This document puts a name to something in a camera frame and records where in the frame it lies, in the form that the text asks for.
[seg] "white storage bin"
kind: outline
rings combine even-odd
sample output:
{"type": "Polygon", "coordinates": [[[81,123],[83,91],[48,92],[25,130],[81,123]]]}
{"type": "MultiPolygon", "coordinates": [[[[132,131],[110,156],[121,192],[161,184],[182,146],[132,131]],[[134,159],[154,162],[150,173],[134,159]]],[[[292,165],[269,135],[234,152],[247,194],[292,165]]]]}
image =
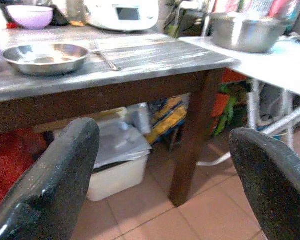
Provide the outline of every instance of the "white storage bin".
{"type": "Polygon", "coordinates": [[[91,176],[87,198],[100,201],[111,195],[140,184],[145,175],[150,151],[144,156],[126,163],[97,172],[91,176]]]}

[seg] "white kitchen appliance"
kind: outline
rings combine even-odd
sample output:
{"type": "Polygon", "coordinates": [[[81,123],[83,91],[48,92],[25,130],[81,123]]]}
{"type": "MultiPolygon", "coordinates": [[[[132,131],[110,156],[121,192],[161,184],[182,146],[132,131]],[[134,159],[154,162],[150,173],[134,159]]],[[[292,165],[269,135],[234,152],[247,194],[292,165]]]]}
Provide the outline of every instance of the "white kitchen appliance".
{"type": "Polygon", "coordinates": [[[159,17],[158,0],[84,0],[86,21],[116,31],[152,28],[159,17]]]}

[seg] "display screen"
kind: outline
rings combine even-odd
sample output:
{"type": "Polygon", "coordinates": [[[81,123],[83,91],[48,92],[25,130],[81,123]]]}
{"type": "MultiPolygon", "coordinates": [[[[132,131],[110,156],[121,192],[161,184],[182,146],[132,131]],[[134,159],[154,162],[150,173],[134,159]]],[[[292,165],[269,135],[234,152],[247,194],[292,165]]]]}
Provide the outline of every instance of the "display screen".
{"type": "Polygon", "coordinates": [[[140,20],[138,8],[121,8],[117,7],[119,20],[140,20]]]}

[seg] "fork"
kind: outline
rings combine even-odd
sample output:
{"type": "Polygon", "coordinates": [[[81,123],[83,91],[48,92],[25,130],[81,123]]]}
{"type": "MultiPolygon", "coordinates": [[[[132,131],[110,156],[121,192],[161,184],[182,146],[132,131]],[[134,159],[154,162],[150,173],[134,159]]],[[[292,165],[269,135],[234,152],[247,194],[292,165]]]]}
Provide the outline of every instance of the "fork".
{"type": "Polygon", "coordinates": [[[113,71],[120,71],[121,67],[116,66],[111,60],[107,59],[106,56],[103,54],[103,52],[100,50],[99,44],[93,40],[93,44],[94,44],[94,50],[92,50],[92,53],[95,55],[99,55],[100,57],[103,58],[103,60],[106,61],[106,63],[109,65],[109,67],[113,70],[113,71]]]}

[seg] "table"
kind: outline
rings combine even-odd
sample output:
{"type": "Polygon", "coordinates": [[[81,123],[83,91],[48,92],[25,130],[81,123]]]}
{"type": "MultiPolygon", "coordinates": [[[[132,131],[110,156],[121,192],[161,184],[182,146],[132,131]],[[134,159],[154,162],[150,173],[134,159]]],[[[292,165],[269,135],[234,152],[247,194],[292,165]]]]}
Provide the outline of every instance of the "table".
{"type": "MultiPolygon", "coordinates": [[[[237,64],[230,67],[238,73],[252,78],[252,90],[248,94],[248,125],[257,127],[261,122],[259,113],[259,82],[277,86],[283,89],[284,102],[286,103],[286,115],[280,116],[275,122],[263,132],[274,134],[288,129],[288,145],[293,149],[293,127],[300,122],[300,107],[292,109],[292,94],[300,95],[300,43],[288,41],[282,37],[269,53],[245,53],[216,46],[212,37],[182,37],[180,40],[209,49],[239,60],[237,64]]],[[[211,166],[224,162],[230,157],[227,153],[220,159],[201,166],[211,166]]]]}
{"type": "Polygon", "coordinates": [[[78,71],[26,76],[0,59],[0,133],[104,110],[191,93],[183,140],[170,190],[175,206],[187,200],[222,69],[233,58],[157,33],[124,34],[92,27],[5,30],[2,44],[68,42],[88,47],[96,39],[122,71],[90,55],[78,71]]]}

